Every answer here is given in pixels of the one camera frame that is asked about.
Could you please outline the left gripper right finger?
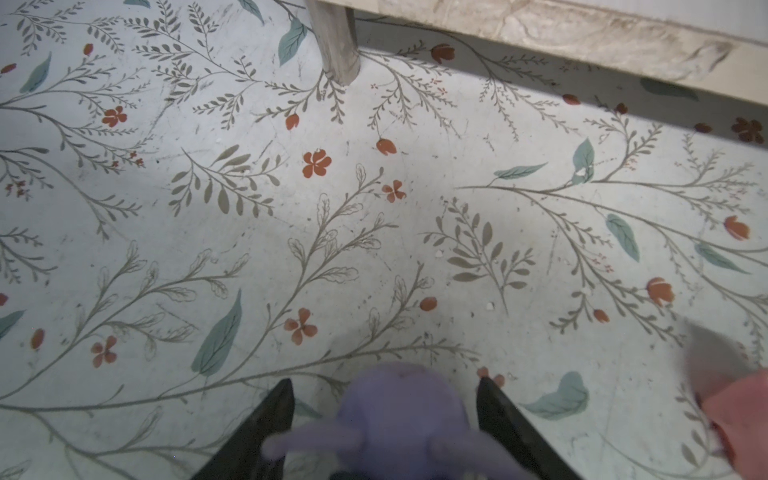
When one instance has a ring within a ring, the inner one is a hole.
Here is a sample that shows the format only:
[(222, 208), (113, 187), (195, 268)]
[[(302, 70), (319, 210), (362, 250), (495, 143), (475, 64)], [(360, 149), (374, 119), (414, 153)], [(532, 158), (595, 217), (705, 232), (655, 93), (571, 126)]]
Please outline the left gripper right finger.
[(476, 411), (480, 430), (500, 443), (530, 479), (581, 479), (490, 378), (480, 380)]

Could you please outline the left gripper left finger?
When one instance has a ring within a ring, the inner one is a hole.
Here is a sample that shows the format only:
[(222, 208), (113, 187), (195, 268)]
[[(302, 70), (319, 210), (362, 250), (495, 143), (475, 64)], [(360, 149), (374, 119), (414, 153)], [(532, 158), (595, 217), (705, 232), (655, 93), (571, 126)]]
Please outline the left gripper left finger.
[(284, 458), (266, 460), (261, 454), (261, 447), (267, 437), (291, 428), (294, 411), (292, 382), (283, 379), (191, 479), (281, 480)]

